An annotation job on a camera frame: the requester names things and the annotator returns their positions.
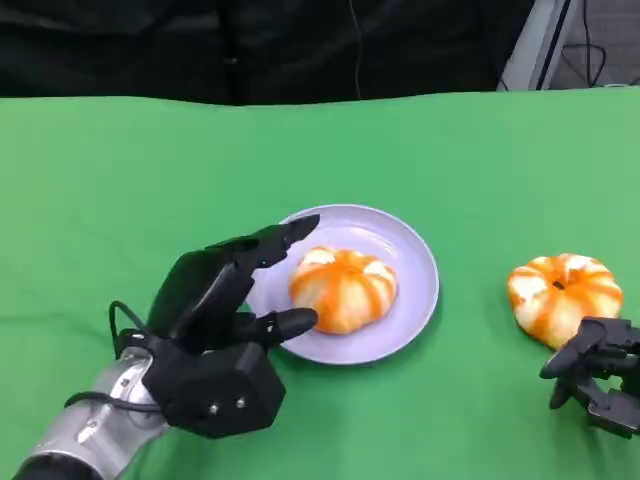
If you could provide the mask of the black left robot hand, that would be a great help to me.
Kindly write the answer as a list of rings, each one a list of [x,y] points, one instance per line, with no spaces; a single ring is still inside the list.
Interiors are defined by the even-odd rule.
[[[319,222],[318,214],[304,216],[183,254],[153,301],[149,331],[200,354],[243,342],[269,349],[311,330],[318,320],[311,308],[261,317],[239,308],[254,286],[254,272],[286,259],[289,248]]]

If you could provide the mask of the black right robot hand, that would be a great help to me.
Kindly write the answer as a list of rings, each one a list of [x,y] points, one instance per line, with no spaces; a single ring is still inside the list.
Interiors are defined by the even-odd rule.
[[[630,321],[583,318],[540,377],[555,381],[550,409],[573,398],[590,425],[626,439],[639,434],[639,329]]]

